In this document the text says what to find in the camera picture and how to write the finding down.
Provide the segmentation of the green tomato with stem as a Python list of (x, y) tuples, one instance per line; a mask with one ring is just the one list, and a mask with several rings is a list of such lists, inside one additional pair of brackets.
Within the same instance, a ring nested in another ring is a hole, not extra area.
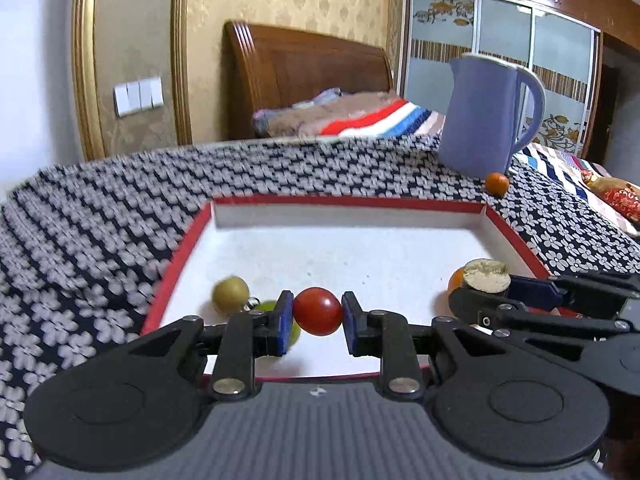
[(289, 290), (277, 300), (260, 302), (250, 297), (244, 312), (253, 319), (253, 354), (255, 358), (282, 358), (299, 338), (300, 328), (293, 316), (294, 296)]

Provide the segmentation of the floral black white tablecloth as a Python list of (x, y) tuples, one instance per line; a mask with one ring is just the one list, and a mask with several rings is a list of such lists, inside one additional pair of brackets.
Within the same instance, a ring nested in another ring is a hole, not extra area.
[(171, 257), (218, 197), (404, 198), (486, 203), (553, 274), (635, 274), (639, 244), (519, 162), (510, 190), (437, 159), (424, 136), (239, 142), (53, 166), (1, 205), (1, 474), (40, 463), (24, 424), (47, 379), (141, 334)]

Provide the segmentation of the olive-brown longan fruit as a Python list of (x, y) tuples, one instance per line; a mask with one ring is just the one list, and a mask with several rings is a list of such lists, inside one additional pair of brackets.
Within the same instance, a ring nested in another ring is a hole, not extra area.
[(224, 316), (242, 311), (248, 298), (250, 289), (246, 281), (236, 275), (217, 282), (212, 291), (212, 304), (215, 310)]

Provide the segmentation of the small orange behind tray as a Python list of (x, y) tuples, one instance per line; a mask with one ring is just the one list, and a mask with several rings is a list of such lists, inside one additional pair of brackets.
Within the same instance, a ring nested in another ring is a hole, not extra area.
[(485, 191), (491, 196), (503, 197), (509, 192), (510, 180), (505, 174), (493, 172), (485, 178)]

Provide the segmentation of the red shallow tray box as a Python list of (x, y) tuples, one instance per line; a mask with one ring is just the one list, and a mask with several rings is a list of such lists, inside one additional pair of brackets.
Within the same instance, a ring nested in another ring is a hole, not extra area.
[(491, 258), (510, 272), (546, 278), (524, 240), (483, 203), (398, 198), (257, 196), (216, 198), (196, 216), (172, 256), (144, 323), (152, 332), (195, 314), (220, 322), (210, 302), (229, 276), (250, 294), (318, 286), (353, 292), (367, 310), (426, 325), (448, 313), (450, 276)]

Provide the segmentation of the gold picture frame moulding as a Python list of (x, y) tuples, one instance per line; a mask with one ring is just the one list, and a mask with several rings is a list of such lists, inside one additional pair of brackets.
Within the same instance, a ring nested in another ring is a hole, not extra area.
[[(85, 159), (191, 144), (186, 0), (72, 0), (70, 69)], [(116, 84), (155, 76), (164, 106), (117, 117)]]

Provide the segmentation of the red cherry tomato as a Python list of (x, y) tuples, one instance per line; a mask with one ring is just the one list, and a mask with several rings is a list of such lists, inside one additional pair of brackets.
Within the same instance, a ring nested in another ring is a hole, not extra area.
[(309, 287), (294, 298), (293, 316), (305, 332), (328, 336), (341, 326), (344, 314), (332, 292), (322, 287)]

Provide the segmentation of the blue plastic pitcher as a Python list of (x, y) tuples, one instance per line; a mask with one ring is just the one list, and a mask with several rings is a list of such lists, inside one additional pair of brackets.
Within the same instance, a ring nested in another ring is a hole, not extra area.
[[(454, 90), (439, 139), (440, 163), (477, 179), (504, 174), (544, 120), (544, 85), (529, 68), (489, 55), (465, 52), (449, 65)], [(518, 128), (523, 86), (534, 99), (526, 131)]]

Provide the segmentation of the orange mandarin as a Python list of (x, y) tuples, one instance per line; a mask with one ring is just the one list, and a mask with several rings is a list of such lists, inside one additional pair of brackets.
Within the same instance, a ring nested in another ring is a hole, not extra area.
[(447, 294), (450, 295), (454, 290), (463, 287), (464, 285), (464, 267), (462, 266), (461, 268), (455, 270), (454, 273), (450, 276), (447, 287)]

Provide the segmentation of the red gold embroidered pillow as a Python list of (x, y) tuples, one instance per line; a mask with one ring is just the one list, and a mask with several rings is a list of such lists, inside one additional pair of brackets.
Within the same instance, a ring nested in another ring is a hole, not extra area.
[(639, 189), (614, 177), (602, 177), (582, 170), (582, 182), (597, 198), (624, 220), (623, 227), (631, 237), (639, 237)]

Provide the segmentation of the white wall switch panel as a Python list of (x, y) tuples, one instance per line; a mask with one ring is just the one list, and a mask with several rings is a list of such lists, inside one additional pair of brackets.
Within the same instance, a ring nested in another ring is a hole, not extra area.
[(117, 117), (164, 106), (163, 83), (160, 76), (116, 84), (113, 94)]

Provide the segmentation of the wooden bed headboard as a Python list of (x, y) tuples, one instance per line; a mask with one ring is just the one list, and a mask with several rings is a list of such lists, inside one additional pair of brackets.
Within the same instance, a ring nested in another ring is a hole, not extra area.
[(305, 32), (250, 24), (224, 23), (229, 76), (226, 83), (228, 140), (253, 139), (258, 110), (290, 107), (321, 91), (390, 91), (390, 61), (380, 47)]

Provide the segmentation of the glass sliding wardrobe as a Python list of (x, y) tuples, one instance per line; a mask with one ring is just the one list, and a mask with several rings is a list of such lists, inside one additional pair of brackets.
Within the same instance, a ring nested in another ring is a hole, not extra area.
[(573, 155), (587, 145), (598, 74), (600, 32), (527, 0), (408, 0), (401, 90), (410, 101), (446, 113), (465, 52), (524, 66), (546, 95), (536, 142)]

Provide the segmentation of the striped folded blanket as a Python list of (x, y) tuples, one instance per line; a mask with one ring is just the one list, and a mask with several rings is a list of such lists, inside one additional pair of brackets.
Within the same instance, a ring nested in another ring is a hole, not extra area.
[(407, 101), (395, 92), (347, 93), (340, 88), (315, 98), (253, 115), (262, 138), (400, 138), (438, 136), (446, 116)]

